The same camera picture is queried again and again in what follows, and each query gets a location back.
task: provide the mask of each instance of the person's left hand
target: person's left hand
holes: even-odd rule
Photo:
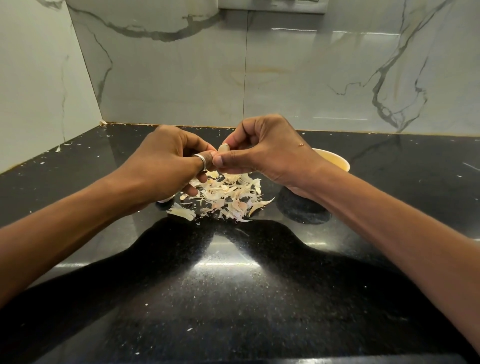
[[[165,200],[178,191],[192,196],[197,189],[189,184],[197,176],[206,182],[201,154],[212,167],[216,149],[199,136],[175,126],[162,125],[151,132],[127,161],[109,177],[115,183],[133,186],[138,205]]]

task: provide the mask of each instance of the person's left arm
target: person's left arm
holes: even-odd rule
[[[174,126],[150,133],[116,171],[83,190],[0,229],[0,307],[115,220],[206,180],[200,153],[210,144]]]

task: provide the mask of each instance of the silver ring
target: silver ring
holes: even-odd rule
[[[207,169],[207,161],[205,160],[205,158],[203,156],[201,156],[200,154],[194,154],[192,157],[198,157],[202,160],[202,162],[204,163],[204,167],[203,169],[200,171],[204,171],[205,169]]]

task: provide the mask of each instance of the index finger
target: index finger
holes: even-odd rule
[[[181,135],[184,149],[189,148],[196,150],[197,152],[204,152],[206,150],[216,152],[216,149],[210,143],[207,143],[205,140],[203,140],[201,137],[194,133],[182,130]]]
[[[261,116],[243,119],[237,128],[224,140],[230,148],[237,149],[245,142],[250,141],[251,136],[255,136],[255,125],[260,121]]]

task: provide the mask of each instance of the marble tile wall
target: marble tile wall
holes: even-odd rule
[[[326,15],[215,0],[67,0],[105,120],[480,134],[480,2],[330,0]]]
[[[0,0],[0,172],[101,120],[63,0]]]

